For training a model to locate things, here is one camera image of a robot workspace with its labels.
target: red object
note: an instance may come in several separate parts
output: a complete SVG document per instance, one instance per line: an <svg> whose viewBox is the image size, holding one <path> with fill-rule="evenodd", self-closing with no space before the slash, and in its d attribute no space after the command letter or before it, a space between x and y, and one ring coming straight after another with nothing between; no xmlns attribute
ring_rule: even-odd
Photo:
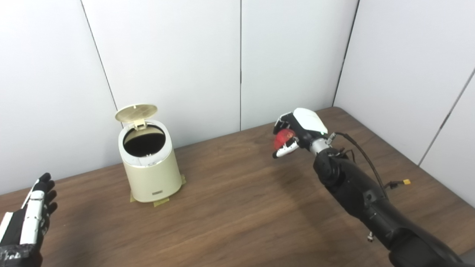
<svg viewBox="0 0 475 267"><path fill-rule="evenodd" d="M295 132L290 129L282 129L277 133L274 139L274 149L277 150L283 146L290 138L295 136Z"/></svg>

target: cream trash can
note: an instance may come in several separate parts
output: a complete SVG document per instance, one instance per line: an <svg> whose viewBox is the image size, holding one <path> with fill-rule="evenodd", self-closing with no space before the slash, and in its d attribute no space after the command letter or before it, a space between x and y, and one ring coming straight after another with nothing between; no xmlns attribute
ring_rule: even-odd
<svg viewBox="0 0 475 267"><path fill-rule="evenodd" d="M133 197L140 202L167 198L181 187L170 134L161 122L146 120L157 112L154 105L130 105L115 114L123 123L119 151Z"/></svg>

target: wire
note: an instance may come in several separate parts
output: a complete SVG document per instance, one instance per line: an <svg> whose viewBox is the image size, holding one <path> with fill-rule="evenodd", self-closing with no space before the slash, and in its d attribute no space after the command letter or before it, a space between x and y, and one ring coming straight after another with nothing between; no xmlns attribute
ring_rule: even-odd
<svg viewBox="0 0 475 267"><path fill-rule="evenodd" d="M351 155L351 159L353 159L353 162L356 163L356 161L355 161L355 153L353 152L353 149L350 149L350 150L345 151L345 153L343 153L343 155L348 154L348 152L351 152L351 154L352 154L352 155Z"/></svg>
<svg viewBox="0 0 475 267"><path fill-rule="evenodd" d="M343 136L346 140L350 141L350 143L352 143L354 146L356 146L356 148L358 148L358 150L361 152L361 154L363 155L364 159L366 159L366 161L368 162L368 164L370 165L371 169L373 170L373 173L374 173L374 176L376 176L376 180L378 180L378 183L380 184L380 187L381 189L383 190L383 194L384 196L386 197L386 199L389 200L388 198L388 194L386 193L386 189L384 189L384 184L381 180L381 177L380 177L380 174L378 173L378 171L376 170L376 167L374 167L373 165L373 162L371 162L370 158L368 157L368 155L365 153L365 151L360 147L360 145L358 145L358 143L356 143L356 141L351 138L351 136L349 136L347 133L339 133L339 132L336 132L335 134L337 135L341 135Z"/></svg>
<svg viewBox="0 0 475 267"><path fill-rule="evenodd" d="M402 181L390 181L390 182L388 182L387 184L384 185L384 188L389 187L389 189L394 189L394 188L398 187L400 184L403 184L403 185L411 184L411 180L405 179L405 180L402 180Z"/></svg>

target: trash can lid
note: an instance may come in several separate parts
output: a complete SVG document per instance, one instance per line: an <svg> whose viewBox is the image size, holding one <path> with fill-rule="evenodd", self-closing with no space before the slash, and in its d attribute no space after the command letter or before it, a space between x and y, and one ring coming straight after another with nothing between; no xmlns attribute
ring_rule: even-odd
<svg viewBox="0 0 475 267"><path fill-rule="evenodd" d="M134 123L136 127L143 125L144 120L152 117L157 112L157 106L151 104L136 104L126 106L117 111L115 119L123 123Z"/></svg>

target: wooden table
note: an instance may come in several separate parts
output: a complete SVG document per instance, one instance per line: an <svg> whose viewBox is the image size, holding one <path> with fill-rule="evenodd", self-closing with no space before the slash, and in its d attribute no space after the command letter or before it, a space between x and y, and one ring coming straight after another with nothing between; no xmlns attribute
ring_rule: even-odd
<svg viewBox="0 0 475 267"><path fill-rule="evenodd" d="M389 191L403 213L457 253L475 247L472 207L343 110L318 114L329 131L359 142L384 182L411 179ZM367 229L319 183L310 153L272 159L272 128L177 149L187 183L156 208L130 203L121 164L58 181L44 266L391 266L386 249L367 242ZM333 145L352 147L340 137ZM26 193L0 196L0 212L16 210Z"/></svg>

